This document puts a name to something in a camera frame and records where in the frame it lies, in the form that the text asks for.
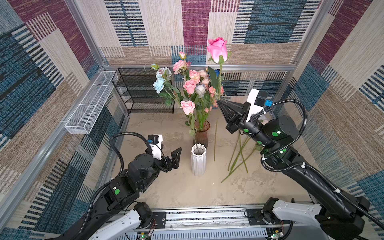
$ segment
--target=blue flower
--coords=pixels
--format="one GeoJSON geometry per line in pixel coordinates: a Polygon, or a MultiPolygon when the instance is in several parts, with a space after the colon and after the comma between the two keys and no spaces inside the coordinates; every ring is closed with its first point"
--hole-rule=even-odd
{"type": "Polygon", "coordinates": [[[165,79],[160,77],[156,80],[156,82],[153,83],[153,88],[156,90],[157,94],[159,94],[161,90],[163,90],[164,82],[165,82],[165,79]]]}

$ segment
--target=flower arrangement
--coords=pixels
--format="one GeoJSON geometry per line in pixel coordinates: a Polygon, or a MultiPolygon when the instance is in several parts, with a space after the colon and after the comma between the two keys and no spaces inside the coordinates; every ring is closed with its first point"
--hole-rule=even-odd
{"type": "Polygon", "coordinates": [[[179,52],[180,60],[173,66],[174,74],[183,76],[183,93],[171,84],[171,72],[168,68],[160,68],[157,64],[151,67],[157,70],[156,81],[153,83],[156,92],[166,98],[166,104],[171,104],[172,100],[180,105],[183,109],[187,120],[185,124],[190,127],[189,134],[195,136],[197,131],[203,131],[205,122],[212,110],[217,107],[216,101],[224,95],[224,89],[221,85],[222,66],[230,56],[227,51],[227,41],[223,38],[215,40],[209,39],[207,51],[211,54],[211,60],[220,65],[217,71],[210,67],[205,70],[190,70],[190,62],[187,62],[187,56],[182,51],[179,52]]]}

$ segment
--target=wire basket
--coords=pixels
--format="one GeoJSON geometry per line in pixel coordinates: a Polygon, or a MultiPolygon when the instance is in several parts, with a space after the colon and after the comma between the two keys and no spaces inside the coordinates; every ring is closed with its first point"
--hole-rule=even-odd
{"type": "Polygon", "coordinates": [[[113,85],[129,113],[173,113],[175,103],[166,105],[153,88],[156,70],[152,68],[119,68],[113,85]]]}
{"type": "Polygon", "coordinates": [[[70,134],[89,134],[113,89],[113,71],[103,71],[65,124],[70,134]]]}

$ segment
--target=brown glass vase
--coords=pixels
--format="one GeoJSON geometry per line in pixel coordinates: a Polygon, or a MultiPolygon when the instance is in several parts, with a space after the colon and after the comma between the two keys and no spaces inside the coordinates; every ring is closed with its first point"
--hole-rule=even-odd
{"type": "Polygon", "coordinates": [[[195,120],[195,127],[197,129],[196,135],[192,141],[193,146],[197,143],[203,144],[205,148],[208,147],[208,133],[207,131],[210,128],[209,122],[206,120],[203,125],[203,129],[199,129],[199,122],[195,120]]]}

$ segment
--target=purple carpet section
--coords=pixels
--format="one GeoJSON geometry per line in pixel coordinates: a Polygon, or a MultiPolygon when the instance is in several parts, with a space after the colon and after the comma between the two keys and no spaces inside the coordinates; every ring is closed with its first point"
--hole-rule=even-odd
{"type": "MultiPolygon", "coordinates": [[[[8,0],[8,2],[23,22],[48,12],[79,63],[89,56],[89,48],[64,0],[8,0]]],[[[87,66],[82,65],[85,72],[87,72],[87,66]]]]}
{"type": "Polygon", "coordinates": [[[184,45],[207,45],[211,0],[182,0],[184,45]]]}
{"type": "Polygon", "coordinates": [[[318,73],[322,73],[331,62],[370,4],[369,0],[344,1],[315,52],[321,63],[313,62],[313,58],[310,61],[318,73]]]}

